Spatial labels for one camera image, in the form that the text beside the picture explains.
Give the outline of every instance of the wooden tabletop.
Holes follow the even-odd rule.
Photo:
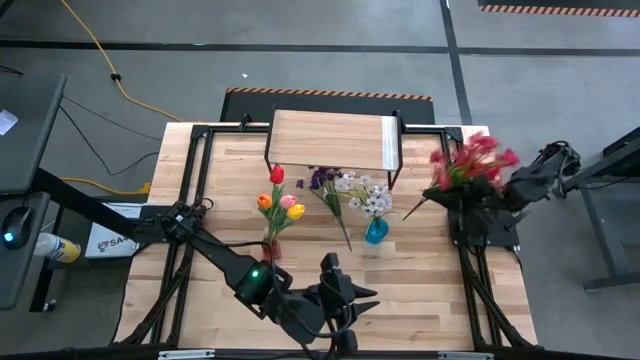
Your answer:
[[[178,198],[192,125],[167,125],[150,204],[171,205]],[[477,131],[487,132],[487,128],[463,127],[465,138]],[[256,197],[271,189],[263,158],[265,141],[266,134],[215,136],[205,191],[215,208],[207,213],[205,227],[223,241],[263,238],[266,222],[256,208]],[[295,188],[296,180],[308,178],[309,170],[284,166],[285,193],[298,196],[299,202],[306,205],[306,212],[296,225],[281,233],[283,258],[278,265],[293,275],[294,288],[304,288],[318,283],[324,255],[337,252],[343,270],[354,283],[378,291],[373,299],[380,305],[362,315],[352,327],[361,350],[472,349],[460,263],[449,240],[445,209],[427,202],[401,221],[430,183],[432,168],[428,158],[433,149],[439,148],[439,140],[430,135],[405,135],[402,145],[404,169],[393,189],[397,213],[386,217],[391,225],[387,239],[379,246],[367,246],[367,219],[343,206],[353,252],[349,252],[329,209],[307,190]],[[200,163],[201,153],[199,146],[196,164]],[[190,199],[197,173],[196,167]],[[369,175],[382,180],[386,174]],[[237,251],[261,257],[259,248]],[[166,245],[152,245],[133,259],[116,340],[129,335],[156,300],[166,252]],[[497,303],[522,335],[535,343],[527,295],[515,258],[506,250],[489,248],[487,261]],[[479,310],[483,334],[489,341],[486,311],[482,306]],[[180,346],[299,349],[279,326],[268,319],[259,320],[234,299],[221,272],[200,254],[196,254],[191,270]],[[328,342],[318,340],[311,348],[326,349]]]
[[[395,171],[397,129],[394,116],[276,110],[269,161]]]

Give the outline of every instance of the blue vase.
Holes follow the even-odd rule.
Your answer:
[[[369,244],[380,244],[384,237],[389,233],[389,224],[384,219],[373,218],[367,227],[367,233],[364,238]]]

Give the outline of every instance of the glass vase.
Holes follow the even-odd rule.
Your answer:
[[[372,218],[364,238],[369,244],[380,244],[389,233],[389,224],[382,218]]]
[[[280,260],[281,258],[282,251],[278,240],[273,240],[271,243],[271,251],[269,251],[269,247],[262,245],[262,260],[271,262]]]

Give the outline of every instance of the yellow cable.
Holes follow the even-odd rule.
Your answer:
[[[145,183],[144,186],[140,189],[138,189],[137,191],[120,191],[120,190],[115,190],[112,189],[110,187],[104,186],[102,184],[99,184],[93,180],[89,180],[89,179],[83,179],[83,178],[60,178],[60,180],[62,181],[67,181],[67,182],[79,182],[79,183],[84,183],[84,184],[89,184],[89,185],[93,185],[95,187],[97,187],[98,189],[102,189],[108,193],[114,194],[114,195],[140,195],[140,194],[148,194],[149,191],[151,190],[151,183]]]
[[[109,67],[111,68],[111,72],[112,74],[117,74],[118,72],[116,71],[115,66],[113,66],[113,63],[111,62],[111,59],[109,59],[109,56],[107,55],[107,53],[104,51],[104,49],[102,49],[102,46],[100,45],[100,42],[98,42],[98,39],[96,39],[95,36],[93,36],[93,33],[91,32],[91,30],[89,29],[89,27],[87,25],[84,24],[84,22],[80,19],[80,17],[78,15],[76,15],[75,11],[73,11],[73,9],[71,8],[71,6],[69,6],[69,4],[67,4],[66,1],[64,0],[60,0],[62,2],[62,5],[64,5],[67,10],[69,10],[69,12],[71,13],[71,15],[73,15],[74,18],[76,18],[76,20],[78,21],[78,23],[80,23],[80,25],[82,25],[82,27],[87,31],[87,33],[89,34],[89,36],[91,36],[91,39],[93,39],[93,42],[96,43],[96,46],[98,47],[98,49],[100,49],[100,52],[102,53],[102,56],[104,56],[104,59],[107,61],[107,64],[109,65]],[[142,101],[138,101],[134,98],[132,98],[131,96],[129,96],[125,91],[124,88],[122,87],[122,84],[120,83],[120,80],[115,79],[114,80],[116,82],[116,84],[118,84],[118,88],[120,89],[120,92],[122,93],[122,96],[125,97],[125,99],[131,101],[134,104],[140,105],[144,108],[147,108],[151,111],[155,111],[157,113],[160,113],[168,118],[171,118],[175,121],[179,121],[182,122],[182,119],[180,119],[179,117],[172,115],[162,109],[158,109],[157,107],[153,107],[151,105],[147,105],[145,103],[143,103]]]

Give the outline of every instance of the red vase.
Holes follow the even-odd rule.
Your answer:
[[[274,240],[271,243],[271,251],[269,251],[269,247],[262,246],[262,259],[265,261],[276,261],[282,258],[282,252],[280,251],[280,243],[277,240]]]

